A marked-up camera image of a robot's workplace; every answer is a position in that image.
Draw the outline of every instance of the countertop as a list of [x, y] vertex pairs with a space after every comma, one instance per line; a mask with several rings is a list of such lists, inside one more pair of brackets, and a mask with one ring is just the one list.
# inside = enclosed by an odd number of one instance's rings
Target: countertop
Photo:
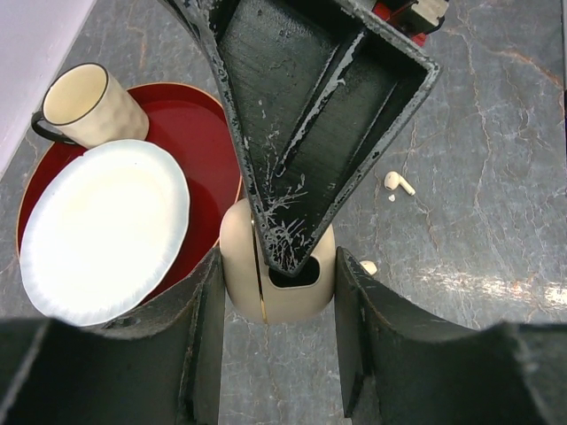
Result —
[[[439, 84], [335, 219], [338, 245], [422, 308], [472, 328], [567, 320], [561, 3], [454, 0], [425, 49]], [[63, 66], [96, 61], [126, 87], [216, 93], [188, 34], [155, 0], [98, 0]], [[0, 316], [35, 316], [15, 252], [19, 203], [49, 143], [27, 132], [0, 181]], [[403, 173], [416, 196], [391, 192]], [[221, 424], [339, 424], [332, 305], [266, 327], [228, 301]]]

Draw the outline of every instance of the white earbud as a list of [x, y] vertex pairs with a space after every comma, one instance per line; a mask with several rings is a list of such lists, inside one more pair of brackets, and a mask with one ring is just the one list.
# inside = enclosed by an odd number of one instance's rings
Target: white earbud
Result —
[[391, 171], [386, 175], [384, 185], [388, 190], [394, 190], [398, 186], [401, 186], [409, 195], [413, 196], [416, 194], [416, 190], [411, 187], [408, 181], [395, 171]]
[[364, 270], [366, 270], [366, 272], [371, 276], [378, 273], [378, 267], [376, 267], [376, 264], [372, 261], [365, 259], [364, 261], [361, 261], [361, 266], [364, 267]]

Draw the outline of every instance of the black mug rim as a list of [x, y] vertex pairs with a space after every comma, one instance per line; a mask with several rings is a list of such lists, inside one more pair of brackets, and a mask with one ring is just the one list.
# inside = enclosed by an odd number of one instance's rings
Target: black mug rim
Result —
[[[95, 102], [95, 104], [93, 104], [90, 109], [88, 111], [86, 111], [83, 115], [81, 115], [78, 118], [75, 118], [74, 120], [70, 120], [68, 122], [64, 122], [64, 123], [55, 123], [55, 122], [51, 122], [50, 120], [47, 119], [47, 117], [45, 116], [45, 101], [47, 99], [47, 96], [50, 94], [51, 89], [53, 88], [53, 86], [55, 84], [57, 84], [57, 82], [63, 78], [65, 75], [67, 75], [68, 73], [70, 73], [71, 71], [73, 71], [74, 69], [80, 67], [80, 66], [85, 66], [85, 65], [94, 65], [99, 67], [100, 69], [102, 69], [105, 73], [105, 77], [106, 77], [106, 81], [105, 81], [105, 89], [103, 90], [103, 92], [101, 93], [100, 97], [98, 98], [98, 100]], [[45, 94], [43, 95], [43, 100], [42, 100], [42, 107], [41, 107], [41, 111], [42, 111], [42, 116], [43, 116], [43, 120], [45, 120], [45, 122], [47, 122], [48, 124], [51, 124], [53, 127], [63, 127], [63, 126], [68, 126], [71, 124], [74, 124], [75, 122], [82, 120], [83, 118], [85, 118], [87, 115], [89, 115], [97, 106], [98, 104], [100, 104], [100, 101], [103, 99], [103, 97], [105, 97], [106, 91], [108, 90], [108, 84], [110, 82], [110, 75], [108, 73], [108, 71], [106, 70], [106, 68], [100, 64], [98, 64], [97, 62], [85, 62], [79, 65], [75, 65], [72, 66], [71, 68], [67, 69], [64, 73], [62, 73], [59, 77], [57, 77], [49, 86], [49, 88], [47, 89], [47, 91], [45, 92]]]

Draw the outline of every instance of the red tray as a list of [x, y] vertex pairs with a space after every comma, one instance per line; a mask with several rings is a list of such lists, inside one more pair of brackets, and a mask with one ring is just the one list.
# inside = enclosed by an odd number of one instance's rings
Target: red tray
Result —
[[[240, 195], [240, 171], [221, 104], [191, 86], [161, 82], [128, 91], [150, 117], [148, 142], [177, 161], [190, 191], [189, 230], [179, 255], [147, 301], [175, 285], [217, 243], [224, 213]], [[85, 149], [54, 143], [45, 153], [19, 209], [17, 249], [35, 204], [48, 184]]]

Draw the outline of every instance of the mug handle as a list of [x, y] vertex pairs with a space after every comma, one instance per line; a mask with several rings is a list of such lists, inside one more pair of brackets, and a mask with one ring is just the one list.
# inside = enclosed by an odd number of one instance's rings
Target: mug handle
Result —
[[60, 142], [65, 144], [78, 144], [73, 139], [70, 139], [66, 135], [62, 135], [60, 133], [55, 133], [53, 131], [48, 130], [47, 128], [43, 128], [39, 125], [40, 121], [45, 121], [45, 117], [43, 116], [42, 111], [34, 112], [32, 115], [32, 129], [41, 137], [44, 137], [52, 142]]

